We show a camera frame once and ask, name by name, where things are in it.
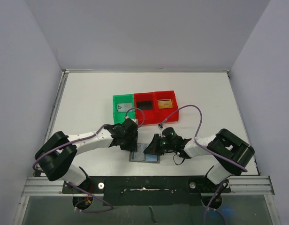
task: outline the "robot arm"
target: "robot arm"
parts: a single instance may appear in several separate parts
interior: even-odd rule
[[[206,176],[215,185],[231,175],[239,176],[255,153],[249,144],[226,129],[210,137],[190,140],[178,136],[172,127],[163,127],[160,134],[155,134],[144,153],[163,155],[174,152],[184,159],[212,154],[218,163]]]
[[[122,150],[134,151],[137,149],[137,135],[137,123],[132,119],[126,119],[122,124],[103,125],[96,132],[80,135],[67,136],[59,131],[36,153],[35,164],[39,163],[50,181],[63,179],[80,186],[88,176],[81,167],[72,164],[76,155],[118,145]]]

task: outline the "metal frame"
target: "metal frame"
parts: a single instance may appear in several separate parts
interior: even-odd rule
[[[106,73],[109,71],[95,71],[95,70],[63,70],[61,75],[60,84],[58,87],[58,92],[56,100],[53,106],[49,126],[45,136],[45,142],[51,136],[56,116],[58,113],[59,105],[67,81],[69,73]],[[156,68],[151,70],[130,70],[130,71],[112,71],[112,72],[204,72],[204,71],[191,71],[185,69],[179,70],[169,70],[164,68]],[[229,178],[231,193],[226,193],[222,195],[264,195],[265,201],[269,210],[269,214],[273,225],[281,225],[278,217],[278,212],[274,204],[274,190],[268,176],[238,176]],[[47,177],[28,177],[24,190],[19,202],[19,207],[15,214],[13,225],[21,225],[26,212],[27,204],[30,196],[82,196],[84,194],[62,194],[63,181],[49,181]]]
[[[48,140],[48,138],[52,134],[67,78],[68,78],[68,73],[66,73],[66,71],[63,70],[62,75],[61,75],[61,79],[60,79],[60,83],[59,83],[59,87],[58,87],[58,91],[57,91],[57,95],[56,95],[56,99],[55,99],[55,103],[53,106],[51,118],[49,121],[49,126],[47,128],[47,132],[46,132],[46,136],[45,136],[45,142]]]
[[[274,203],[274,197],[272,195],[265,195],[265,200],[273,225],[281,225],[278,211]]]
[[[222,195],[274,194],[269,176],[235,176],[230,177],[229,182],[231,193],[222,193]],[[85,196],[85,194],[63,194],[63,183],[63,180],[49,181],[47,177],[28,177],[22,196]]]

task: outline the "gray wall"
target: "gray wall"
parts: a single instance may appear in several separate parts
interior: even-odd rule
[[[231,69],[269,0],[26,0],[65,69]]]
[[[13,221],[60,75],[24,0],[0,0],[0,225]]]
[[[289,0],[272,0],[231,70],[257,163],[289,225]]]

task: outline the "white tabletop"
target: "white tabletop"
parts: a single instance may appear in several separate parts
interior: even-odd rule
[[[174,90],[178,106],[194,104],[203,113],[199,137],[216,134],[226,128],[245,141],[247,136],[226,73],[70,73],[62,95],[53,133],[81,134],[113,122],[113,95]],[[173,126],[178,135],[192,138],[199,123],[195,108],[180,111]],[[138,142],[150,143],[158,133],[157,125],[139,129]],[[74,164],[90,176],[182,176],[205,175],[217,163],[211,156],[187,159],[175,165],[172,154],[160,157],[159,164],[129,161],[129,152],[119,147],[95,149],[78,155]],[[254,160],[247,173],[258,175]]]

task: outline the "purple cable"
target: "purple cable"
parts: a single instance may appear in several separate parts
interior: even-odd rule
[[[210,154],[212,154],[212,155],[214,155],[214,156],[216,156],[216,157],[218,157],[218,158],[221,158],[221,159],[223,159],[223,160],[225,160],[225,161],[227,161],[227,162],[229,162],[229,163],[237,166],[238,168],[240,168],[240,169],[243,170],[244,172],[248,172],[248,170],[247,170],[246,168],[244,168],[243,166],[241,166],[241,165],[239,165],[238,163],[234,162],[233,160],[228,159],[228,158],[225,158],[225,157],[223,157],[223,156],[221,156],[221,155],[219,155],[219,154],[217,154],[217,153],[214,153],[213,151],[209,150],[208,148],[206,148],[205,146],[203,146],[203,145],[201,145],[201,144],[199,144],[199,143],[197,142],[196,137],[197,137],[197,135],[198,135],[198,133],[199,133],[199,130],[200,130],[200,128],[201,128],[201,125],[202,125],[203,115],[202,115],[202,112],[201,112],[201,110],[199,109],[199,107],[197,107],[196,105],[185,105],[185,106],[182,106],[181,108],[173,111],[168,117],[166,117],[166,118],[162,121],[161,124],[165,123],[173,114],[175,114],[175,113],[178,112],[179,110],[181,110],[181,109],[183,109],[183,108],[186,108],[186,107],[195,107],[195,108],[199,111],[199,113],[200,113],[200,122],[199,122],[199,126],[198,126],[198,128],[197,128],[197,131],[196,131],[196,133],[195,133],[195,143],[196,143],[196,145],[199,146],[199,147],[201,147],[202,149],[206,150],[206,151],[209,152]]]
[[[215,211],[221,215],[221,217],[223,218],[223,220],[224,220],[224,222],[225,222],[225,225],[228,225],[225,216],[224,216],[220,211],[218,211],[218,210],[215,210]]]
[[[87,191],[84,191],[83,189],[79,188],[78,186],[76,186],[76,185],[74,185],[74,184],[72,184],[72,183],[70,183],[70,182],[69,182],[68,184],[71,185],[73,188],[77,189],[78,191],[81,191],[81,192],[83,192],[84,194],[90,195],[91,197],[99,200],[99,201],[102,202],[102,203],[105,203],[106,205],[108,205],[108,206],[110,207],[109,209],[106,209],[106,210],[82,210],[81,212],[85,212],[85,213],[100,213],[100,212],[108,212],[108,211],[111,211],[111,210],[114,209],[113,205],[111,205],[110,203],[104,201],[103,199],[100,199],[99,197],[97,197],[97,196],[95,196],[95,195],[93,195],[93,194],[91,194],[91,193],[89,193],[89,192],[87,192]],[[77,205],[80,204],[80,203],[82,203],[82,202],[84,202],[84,200],[79,201],[79,202],[75,205],[75,207],[77,207]]]
[[[68,145],[70,145],[70,144],[73,144],[73,143],[76,143],[76,142],[85,141],[85,140],[87,140],[87,139],[90,139],[90,138],[95,137],[106,125],[109,125],[109,124],[104,124],[104,125],[102,125],[94,134],[92,134],[92,135],[90,135],[90,136],[88,136],[88,137],[76,139],[76,140],[73,140],[73,141],[71,141],[71,142],[67,142],[67,143],[65,143],[65,144],[62,144],[62,145],[60,145],[60,146],[58,146],[58,147],[56,147],[56,148],[54,148],[54,149],[52,149],[52,150],[49,150],[48,152],[46,152],[45,154],[43,154],[42,156],[40,156],[38,159],[36,159],[36,161],[35,161],[35,162],[33,163],[33,165],[32,165],[33,170],[39,171],[39,172],[43,173],[43,171],[37,169],[36,166],[37,166],[37,164],[38,164],[44,157],[46,157],[47,155],[51,154],[51,153],[54,152],[54,151],[57,151],[57,150],[59,150],[59,149],[63,149],[64,147],[66,147],[66,146],[68,146]]]
[[[133,110],[133,109],[139,110],[139,111],[142,113],[142,115],[143,115],[143,122],[138,126],[138,128],[140,128],[140,127],[144,124],[144,122],[145,122],[145,113],[144,113],[144,111],[142,111],[140,108],[134,107],[134,108],[128,109],[128,110],[126,111],[125,117],[128,115],[128,112],[130,112],[130,111]]]
[[[216,194],[220,191],[223,183],[224,183],[223,181],[220,183],[220,185],[218,186],[218,189],[216,189],[215,193],[213,194],[213,196],[211,197],[209,203],[208,203],[207,206],[206,206],[206,209],[205,209],[205,212],[204,212],[204,225],[206,225],[206,215],[207,215],[208,209],[212,209],[212,208],[210,208],[211,202],[212,202],[212,201],[214,200],[214,198],[216,197]],[[223,215],[220,211],[217,211],[217,212],[223,217],[223,219],[224,219],[224,221],[225,221],[225,224],[227,225],[227,221],[226,221],[224,215]]]

